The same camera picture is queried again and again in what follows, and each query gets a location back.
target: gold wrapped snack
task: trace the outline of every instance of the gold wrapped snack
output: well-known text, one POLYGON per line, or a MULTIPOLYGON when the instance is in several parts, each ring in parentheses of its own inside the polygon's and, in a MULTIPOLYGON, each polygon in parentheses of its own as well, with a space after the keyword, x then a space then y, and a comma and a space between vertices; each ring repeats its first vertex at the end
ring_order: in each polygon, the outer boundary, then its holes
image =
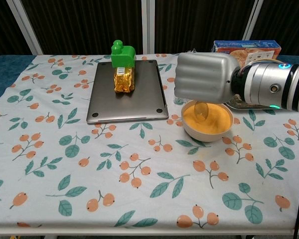
POLYGON ((134 68, 118 67, 114 71, 114 91, 129 93, 134 90, 134 68))

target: green lego duplo brick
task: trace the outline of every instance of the green lego duplo brick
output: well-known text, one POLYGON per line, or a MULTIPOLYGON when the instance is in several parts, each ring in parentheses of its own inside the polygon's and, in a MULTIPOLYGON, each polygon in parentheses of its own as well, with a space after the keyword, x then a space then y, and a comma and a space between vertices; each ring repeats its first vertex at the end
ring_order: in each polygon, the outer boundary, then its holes
POLYGON ((135 49, 132 46, 123 46, 121 40, 115 40, 111 47, 112 67, 135 67, 135 49))

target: orange powder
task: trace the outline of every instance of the orange powder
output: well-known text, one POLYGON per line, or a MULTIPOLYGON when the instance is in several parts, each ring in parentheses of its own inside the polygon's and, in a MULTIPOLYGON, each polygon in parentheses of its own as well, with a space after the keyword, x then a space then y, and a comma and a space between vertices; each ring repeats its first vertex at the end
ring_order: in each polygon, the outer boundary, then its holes
POLYGON ((206 120, 198 120, 194 107, 190 106, 184 112, 183 119, 193 129, 208 134, 222 133, 230 128, 230 116, 224 108, 215 104, 208 105, 208 115, 206 120))

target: cardboard box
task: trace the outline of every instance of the cardboard box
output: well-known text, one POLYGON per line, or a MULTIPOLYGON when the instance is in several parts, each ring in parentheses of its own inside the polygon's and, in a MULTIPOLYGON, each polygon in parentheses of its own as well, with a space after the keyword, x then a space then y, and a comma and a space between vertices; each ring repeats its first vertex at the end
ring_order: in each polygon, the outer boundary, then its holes
POLYGON ((240 67, 254 60, 276 59, 281 47, 276 41, 214 41, 212 52, 227 53, 234 56, 240 67))

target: bowl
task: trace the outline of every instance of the bowl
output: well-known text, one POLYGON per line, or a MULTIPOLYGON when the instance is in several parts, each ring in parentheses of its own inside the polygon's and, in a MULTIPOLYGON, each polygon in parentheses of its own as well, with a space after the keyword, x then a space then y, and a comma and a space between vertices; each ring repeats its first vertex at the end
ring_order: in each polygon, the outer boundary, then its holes
POLYGON ((200 131, 195 130, 194 128, 192 128, 191 126, 189 126, 187 124, 187 122, 184 120, 184 112, 187 108, 189 108, 190 106, 194 105, 197 101, 190 101, 188 103, 186 103, 183 108, 181 109, 181 117, 183 119, 183 128, 184 130, 193 138, 199 140, 199 141, 203 141, 203 142, 213 142, 213 141, 217 141, 219 139, 221 139, 222 137, 224 137, 231 129, 231 127, 233 126, 234 123, 234 116, 233 113, 230 111, 230 109, 225 106, 224 104, 216 104, 218 106, 220 106, 221 108, 224 108, 227 113, 229 114, 230 117, 230 127, 229 129, 227 129, 224 132, 221 133, 215 133, 215 134, 210 134, 210 133, 203 133, 200 131))

